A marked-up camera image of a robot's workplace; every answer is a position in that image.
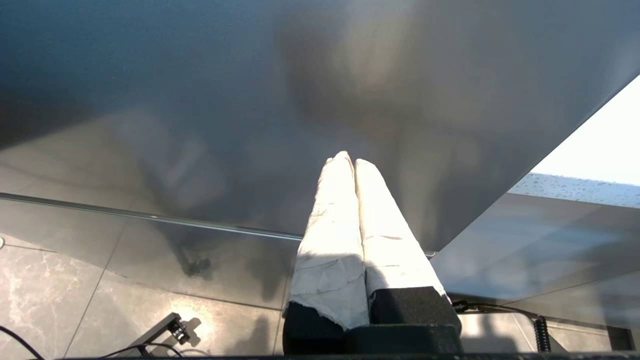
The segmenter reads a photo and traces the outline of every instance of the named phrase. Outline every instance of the white fabric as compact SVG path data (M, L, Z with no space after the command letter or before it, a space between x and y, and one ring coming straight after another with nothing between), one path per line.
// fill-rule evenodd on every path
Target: white fabric
M356 192L367 296L378 289L433 286L446 292L375 165L357 159Z
M289 302L313 307L344 330L369 324L358 199L345 151L326 161L318 179Z

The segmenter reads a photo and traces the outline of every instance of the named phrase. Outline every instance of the black foam block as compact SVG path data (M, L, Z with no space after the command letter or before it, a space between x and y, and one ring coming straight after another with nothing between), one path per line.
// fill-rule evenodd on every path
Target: black foam block
M318 312L290 302L284 321L282 348L285 355L342 354L344 331Z
M452 325L462 331L449 300L432 286L376 290L369 316L372 324Z

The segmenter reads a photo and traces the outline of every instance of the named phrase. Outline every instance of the black cable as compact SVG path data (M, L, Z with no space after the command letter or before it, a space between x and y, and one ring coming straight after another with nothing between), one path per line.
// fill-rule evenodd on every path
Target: black cable
M31 345L27 344L27 342L24 341L24 339L18 336L18 334L16 334L15 332L7 329L4 326L0 326L0 331L16 339L23 347L29 350L29 352L31 352L31 354L36 357L36 360L44 360L44 357L42 357L42 355L38 354L38 352L34 348L32 348Z
M504 306L504 305L495 305L495 304L484 304L481 302L476 302L476 303L468 303L464 300L462 301L456 301L453 304L451 304L453 306L453 309L457 312L457 313L463 313L469 309L478 309L478 310L482 310L482 308L489 308L489 309L498 309L498 310L508 310L508 311L514 311L516 313L520 313L525 315L526 317L530 318L530 319L535 319L533 320L533 329L536 333L536 344L538 346L538 352L550 352L551 351L551 340L549 339L549 331L547 329L547 319L540 315L540 314L536 314L536 313L532 313L530 311L525 311L522 309L517 309L515 307L510 307L510 306Z
M114 356L117 355L121 352L125 352L128 350L133 350L135 348L140 349L140 348L146 348L147 346L156 346L156 347L164 347L164 348L168 348L171 351L175 352L176 355L178 355L178 357L183 357L182 354L180 354L180 352L178 350L176 350L173 346L171 345L167 345L167 344L161 344L161 343L144 343L144 344L139 344L139 345L132 345L130 347L126 347L123 349L120 349L118 351L114 351L110 354L104 355L104 356L100 356L99 359L104 359L105 357L109 357L109 356Z

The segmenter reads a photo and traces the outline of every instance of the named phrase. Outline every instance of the black foam base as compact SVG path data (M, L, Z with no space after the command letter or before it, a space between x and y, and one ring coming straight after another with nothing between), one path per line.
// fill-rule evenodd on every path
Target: black foam base
M449 301L432 286L380 289L372 294L372 324L452 325L458 335L462 323Z

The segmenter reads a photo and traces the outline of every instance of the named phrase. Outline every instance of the metal rail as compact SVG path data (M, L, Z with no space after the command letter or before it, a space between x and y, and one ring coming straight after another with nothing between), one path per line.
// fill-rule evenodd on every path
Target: metal rail
M201 227L204 229L228 231L230 233L241 233L241 234L249 234L249 235L256 235L256 236L265 236L267 238L278 238L278 239L296 240L296 241L302 240L302 235L298 235L298 234L280 233L278 231L254 229L252 227L220 224L217 222L193 220L190 218L172 217L168 215L155 215L150 213L142 213L140 211L113 209L113 208L106 208L104 206L87 205L87 204L80 204L77 202L44 199L41 197L31 197L31 196L25 196L25 195L15 195L11 193L0 193L0 200L10 200L10 201L17 201L17 202L25 202L27 204L53 206L55 208L91 211L92 213L119 215L122 217L138 218L142 220L167 222L169 224L195 226L195 227Z

